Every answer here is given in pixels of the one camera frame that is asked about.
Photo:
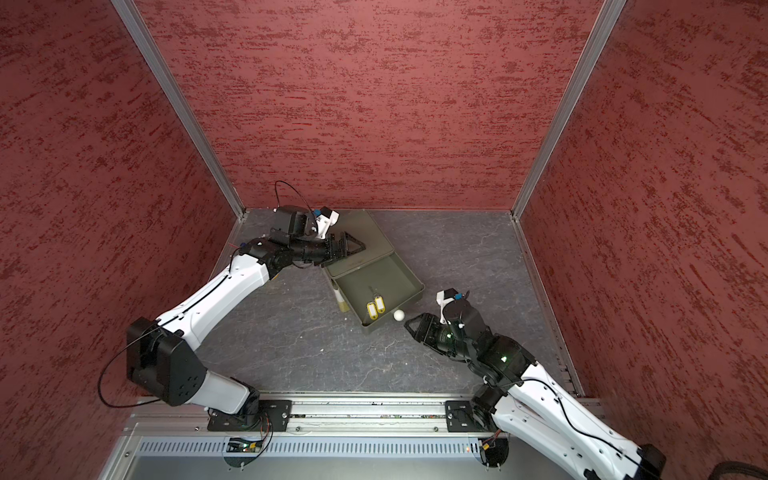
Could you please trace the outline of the key yellow tag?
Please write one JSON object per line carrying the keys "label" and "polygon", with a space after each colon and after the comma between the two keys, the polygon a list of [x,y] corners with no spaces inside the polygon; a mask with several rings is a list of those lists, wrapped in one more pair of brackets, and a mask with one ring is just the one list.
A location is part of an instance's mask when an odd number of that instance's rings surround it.
{"label": "key yellow tag", "polygon": [[374,291],[374,304],[378,314],[384,314],[386,312],[384,298],[377,290]]}
{"label": "key yellow tag", "polygon": [[368,316],[371,320],[377,320],[379,316],[378,309],[376,307],[376,304],[374,302],[369,302],[366,305],[366,310],[368,313]]}

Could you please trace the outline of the olive top drawer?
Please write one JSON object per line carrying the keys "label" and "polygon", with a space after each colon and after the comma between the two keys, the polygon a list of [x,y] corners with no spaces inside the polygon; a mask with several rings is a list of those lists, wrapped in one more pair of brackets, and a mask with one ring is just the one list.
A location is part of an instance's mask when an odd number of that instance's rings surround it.
{"label": "olive top drawer", "polygon": [[[394,320],[396,310],[406,310],[423,296],[424,284],[397,253],[369,264],[338,280],[350,304],[349,314],[365,333]],[[386,312],[377,320],[368,316],[366,305],[374,302],[374,291],[384,298]]]}

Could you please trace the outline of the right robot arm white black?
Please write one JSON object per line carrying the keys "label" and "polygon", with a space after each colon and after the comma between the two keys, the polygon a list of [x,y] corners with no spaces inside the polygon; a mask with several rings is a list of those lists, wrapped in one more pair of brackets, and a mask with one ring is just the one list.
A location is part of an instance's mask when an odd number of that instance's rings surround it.
{"label": "right robot arm white black", "polygon": [[411,337],[483,381],[470,401],[475,425],[522,440],[574,479],[659,479],[666,458],[609,427],[569,394],[519,342],[497,334],[467,297],[437,295],[440,312],[405,321]]}

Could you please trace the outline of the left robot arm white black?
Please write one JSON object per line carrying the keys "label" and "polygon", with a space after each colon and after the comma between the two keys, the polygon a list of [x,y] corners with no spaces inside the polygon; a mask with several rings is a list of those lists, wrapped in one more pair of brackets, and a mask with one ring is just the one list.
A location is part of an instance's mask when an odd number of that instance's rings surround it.
{"label": "left robot arm white black", "polygon": [[328,208],[279,207],[269,233],[238,247],[227,266],[176,307],[126,331],[126,377],[169,406],[197,405],[245,429],[258,421],[259,392],[209,370],[196,351],[242,300],[297,264],[324,267],[365,250],[347,232],[334,233]]}

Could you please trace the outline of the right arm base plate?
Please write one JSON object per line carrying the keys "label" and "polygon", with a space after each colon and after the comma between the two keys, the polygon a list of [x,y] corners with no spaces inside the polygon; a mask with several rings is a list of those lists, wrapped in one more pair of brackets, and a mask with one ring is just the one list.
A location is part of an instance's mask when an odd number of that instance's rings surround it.
{"label": "right arm base plate", "polygon": [[451,433],[496,431],[491,414],[471,401],[449,400],[444,407],[447,430]]}

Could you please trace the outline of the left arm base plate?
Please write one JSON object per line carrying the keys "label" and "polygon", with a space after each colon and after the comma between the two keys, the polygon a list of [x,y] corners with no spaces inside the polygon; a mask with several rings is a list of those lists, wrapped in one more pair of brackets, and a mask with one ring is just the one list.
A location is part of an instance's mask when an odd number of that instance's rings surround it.
{"label": "left arm base plate", "polygon": [[285,399],[247,401],[236,413],[208,410],[207,430],[210,432],[285,432],[293,402]]}

